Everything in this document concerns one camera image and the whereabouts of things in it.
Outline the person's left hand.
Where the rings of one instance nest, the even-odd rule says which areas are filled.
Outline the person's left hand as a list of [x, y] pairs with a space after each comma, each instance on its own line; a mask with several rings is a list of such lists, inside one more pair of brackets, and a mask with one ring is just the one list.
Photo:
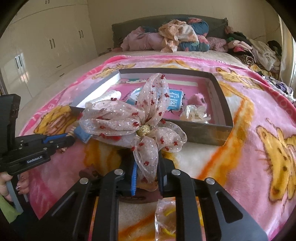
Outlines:
[[7, 172], [1, 172], [1, 196], [3, 196], [8, 202], [13, 202], [11, 193], [8, 189], [8, 182], [11, 182], [18, 195], [28, 194], [30, 191], [29, 187], [29, 172], [23, 172], [19, 176], [17, 183], [13, 183], [14, 177], [9, 175]]

